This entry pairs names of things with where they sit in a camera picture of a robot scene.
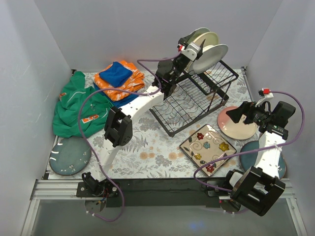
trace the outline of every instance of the orange patterned fabric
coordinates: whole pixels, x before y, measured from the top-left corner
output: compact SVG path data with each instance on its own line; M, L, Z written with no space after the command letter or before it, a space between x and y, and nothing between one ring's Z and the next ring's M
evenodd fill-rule
M129 69L132 71L132 75L129 77L129 79L127 79L127 81L120 87L118 87L118 89L123 89L123 90L128 90L131 92L136 92L139 89L144 87L144 74L142 72L140 72L137 67L135 67L135 65L133 63L128 63L125 60L122 60L119 62L121 65L123 65L125 68ZM110 68L112 66L109 65L108 67L106 67L103 71L107 70L108 68ZM113 88L113 86L111 86L109 83L107 83L106 81L102 80L99 76L99 73L94 75L94 83L96 83L96 85L100 88L100 89L104 89L104 88ZM120 92L120 91L113 91L113 90L107 90L104 91L104 93L112 100L112 101L119 101L122 100L123 98L127 97L128 95L130 95L130 93L126 93L126 92Z

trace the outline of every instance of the white backdrop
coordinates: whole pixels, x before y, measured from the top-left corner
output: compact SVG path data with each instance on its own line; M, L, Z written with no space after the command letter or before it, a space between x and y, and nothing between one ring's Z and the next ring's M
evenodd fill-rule
M248 66L248 79L256 99L258 89L267 87L290 92L304 106L306 125L301 138L284 147L283 153L308 235L315 232L314 9L313 0L283 1ZM297 108L287 126L292 139L299 129L301 112L296 103L284 96L276 95L274 105L279 99Z
M0 235L20 235L70 68L33 0L0 1Z
M229 46L224 60L248 65L282 0L35 0L71 68L101 70L114 60L176 53L199 27Z

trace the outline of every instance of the blue cloth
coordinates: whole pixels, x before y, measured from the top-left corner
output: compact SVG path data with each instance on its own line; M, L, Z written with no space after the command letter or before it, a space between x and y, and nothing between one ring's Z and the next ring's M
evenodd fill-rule
M95 84L94 84L94 88L95 90L99 90L100 88ZM125 97L122 100L119 101L112 101L105 93L100 92L100 94L102 94L103 96L107 97L113 104L115 107L122 107L123 105L128 104L129 102L133 101L134 99L136 99L139 95L135 95L135 94L130 94L129 96Z
M107 70L99 73L102 80L115 88L122 86L131 75L132 71L128 70L117 61L113 62L112 66Z

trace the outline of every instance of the gray floor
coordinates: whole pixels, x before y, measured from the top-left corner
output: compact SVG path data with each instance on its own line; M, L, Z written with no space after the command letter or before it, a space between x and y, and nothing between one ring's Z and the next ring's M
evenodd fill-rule
M118 208L106 208L114 216ZM126 207L122 217L106 223L86 214L84 201L41 201L34 236L167 236L167 235L297 235L286 200L279 199L260 217L247 211L232 216L211 212L202 206Z

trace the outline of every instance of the black wire rack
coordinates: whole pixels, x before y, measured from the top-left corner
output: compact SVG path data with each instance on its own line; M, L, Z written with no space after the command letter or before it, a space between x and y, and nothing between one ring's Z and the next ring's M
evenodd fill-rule
M150 111L173 137L225 105L229 99L226 93L237 78L238 74L223 61L201 74L184 72L172 95Z

